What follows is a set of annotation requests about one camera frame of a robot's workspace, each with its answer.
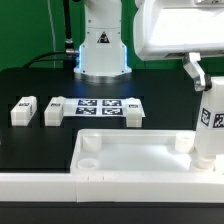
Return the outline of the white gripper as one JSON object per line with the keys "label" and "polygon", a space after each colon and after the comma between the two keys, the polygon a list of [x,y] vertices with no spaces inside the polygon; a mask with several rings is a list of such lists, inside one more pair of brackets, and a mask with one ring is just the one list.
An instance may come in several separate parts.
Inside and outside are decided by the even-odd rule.
{"label": "white gripper", "polygon": [[199,62],[224,54],[224,0],[136,0],[133,40],[142,61],[179,59],[196,91],[212,88]]}

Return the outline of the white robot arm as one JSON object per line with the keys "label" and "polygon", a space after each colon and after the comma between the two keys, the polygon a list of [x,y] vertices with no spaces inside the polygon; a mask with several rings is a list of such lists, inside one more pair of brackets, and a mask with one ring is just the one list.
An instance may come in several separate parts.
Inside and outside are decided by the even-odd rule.
{"label": "white robot arm", "polygon": [[[143,61],[180,59],[197,91],[211,88],[199,65],[224,56],[224,0],[134,0],[135,54]],[[129,73],[121,40],[122,0],[84,0],[85,40],[74,69],[80,78],[108,82]]]}

